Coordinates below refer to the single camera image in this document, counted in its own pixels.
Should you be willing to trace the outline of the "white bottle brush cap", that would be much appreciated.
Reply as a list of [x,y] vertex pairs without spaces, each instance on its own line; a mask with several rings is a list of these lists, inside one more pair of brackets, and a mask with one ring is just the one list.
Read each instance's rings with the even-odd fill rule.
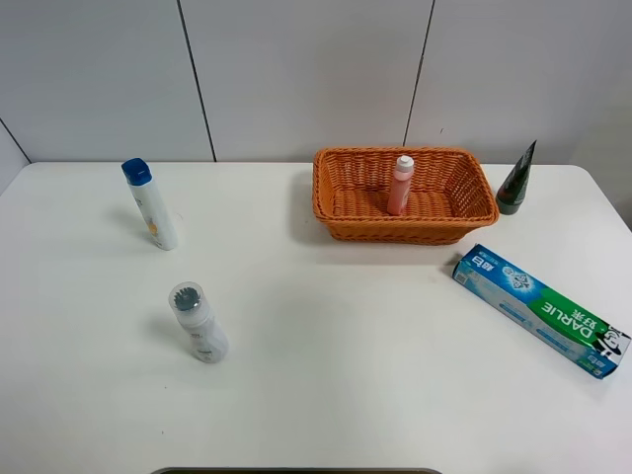
[[229,344],[200,285],[185,281],[169,294],[169,304],[180,326],[189,335],[196,358],[205,363],[221,362]]

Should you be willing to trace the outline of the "orange wicker basket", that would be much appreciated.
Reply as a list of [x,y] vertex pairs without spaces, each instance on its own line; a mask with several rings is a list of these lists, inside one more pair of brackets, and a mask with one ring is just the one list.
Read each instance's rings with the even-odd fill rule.
[[[407,205],[387,212],[396,161],[414,160]],[[333,147],[313,161],[312,208],[341,241],[449,245],[500,212],[478,160],[453,147]]]

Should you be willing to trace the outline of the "Darlie toothpaste box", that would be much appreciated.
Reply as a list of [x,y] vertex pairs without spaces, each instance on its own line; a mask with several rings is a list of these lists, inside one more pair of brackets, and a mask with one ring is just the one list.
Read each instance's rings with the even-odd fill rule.
[[477,244],[452,278],[597,379],[614,372],[631,338],[490,249]]

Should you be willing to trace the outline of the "white bottle blue cap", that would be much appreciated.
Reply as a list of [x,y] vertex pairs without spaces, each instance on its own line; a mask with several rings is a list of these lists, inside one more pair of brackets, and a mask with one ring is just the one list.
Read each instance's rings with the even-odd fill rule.
[[155,245],[164,251],[175,249],[177,232],[148,164],[132,158],[122,163],[121,169]]

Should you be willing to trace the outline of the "pink bottle white cap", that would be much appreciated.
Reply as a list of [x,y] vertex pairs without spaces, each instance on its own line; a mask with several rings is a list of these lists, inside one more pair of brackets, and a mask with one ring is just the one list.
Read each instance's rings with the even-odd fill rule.
[[401,215],[404,212],[414,171],[415,163],[412,157],[402,155],[397,159],[387,202],[387,212],[389,214]]

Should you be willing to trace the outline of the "dark green tube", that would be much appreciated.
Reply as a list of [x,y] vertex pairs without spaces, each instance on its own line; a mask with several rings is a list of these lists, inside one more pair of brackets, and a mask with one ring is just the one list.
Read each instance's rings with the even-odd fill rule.
[[529,181],[530,167],[537,141],[534,140],[515,163],[496,194],[500,214],[513,215],[522,205]]

